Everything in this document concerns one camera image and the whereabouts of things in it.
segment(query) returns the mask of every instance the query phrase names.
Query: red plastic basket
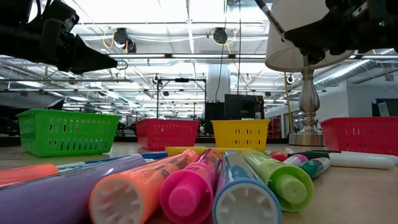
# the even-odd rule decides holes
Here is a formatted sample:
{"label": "red plastic basket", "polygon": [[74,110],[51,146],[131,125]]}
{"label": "red plastic basket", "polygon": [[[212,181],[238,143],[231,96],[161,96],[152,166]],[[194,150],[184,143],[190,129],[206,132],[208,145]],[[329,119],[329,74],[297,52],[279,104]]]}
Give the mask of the red plastic basket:
{"label": "red plastic basket", "polygon": [[161,151],[167,146],[193,146],[200,121],[143,119],[136,123],[138,144]]}
{"label": "red plastic basket", "polygon": [[398,156],[398,117],[332,118],[321,126],[329,150]]}

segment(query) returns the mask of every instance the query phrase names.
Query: orange marker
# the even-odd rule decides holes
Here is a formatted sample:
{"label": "orange marker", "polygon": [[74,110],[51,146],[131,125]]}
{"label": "orange marker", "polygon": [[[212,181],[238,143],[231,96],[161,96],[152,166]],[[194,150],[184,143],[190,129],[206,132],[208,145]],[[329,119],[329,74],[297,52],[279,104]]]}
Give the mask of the orange marker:
{"label": "orange marker", "polygon": [[166,177],[191,163],[198,154],[187,149],[142,167],[120,172],[99,181],[90,196],[94,224],[143,224],[159,206],[159,192]]}
{"label": "orange marker", "polygon": [[53,164],[42,164],[28,167],[0,170],[0,187],[33,180],[48,175],[58,174],[60,171]]}

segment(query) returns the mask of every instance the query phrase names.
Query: pink marker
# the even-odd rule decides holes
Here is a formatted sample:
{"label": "pink marker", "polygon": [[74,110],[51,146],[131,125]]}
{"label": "pink marker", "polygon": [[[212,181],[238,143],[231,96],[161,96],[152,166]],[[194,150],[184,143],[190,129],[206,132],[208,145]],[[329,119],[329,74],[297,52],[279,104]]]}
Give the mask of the pink marker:
{"label": "pink marker", "polygon": [[185,169],[170,174],[160,190],[165,215],[177,224],[201,223],[211,212],[221,154],[207,149]]}
{"label": "pink marker", "polygon": [[293,165],[293,166],[301,166],[304,162],[307,162],[308,159],[301,154],[294,154],[290,156],[284,161],[284,164]]}

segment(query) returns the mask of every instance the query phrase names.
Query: yellow plastic basket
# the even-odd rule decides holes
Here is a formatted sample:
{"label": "yellow plastic basket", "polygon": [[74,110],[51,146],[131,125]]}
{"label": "yellow plastic basket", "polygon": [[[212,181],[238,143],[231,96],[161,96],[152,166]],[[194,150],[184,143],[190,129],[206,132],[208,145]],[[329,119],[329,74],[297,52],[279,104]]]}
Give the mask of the yellow plastic basket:
{"label": "yellow plastic basket", "polygon": [[270,120],[211,121],[217,147],[266,149]]}

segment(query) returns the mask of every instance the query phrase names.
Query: lime green marker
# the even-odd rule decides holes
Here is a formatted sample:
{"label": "lime green marker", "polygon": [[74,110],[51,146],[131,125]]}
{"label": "lime green marker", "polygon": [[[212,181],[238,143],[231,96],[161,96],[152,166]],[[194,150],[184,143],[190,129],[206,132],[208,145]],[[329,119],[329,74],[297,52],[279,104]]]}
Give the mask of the lime green marker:
{"label": "lime green marker", "polygon": [[276,194],[283,211],[297,212],[310,203],[313,184],[304,170],[283,164],[253,149],[246,149],[241,154],[262,181]]}

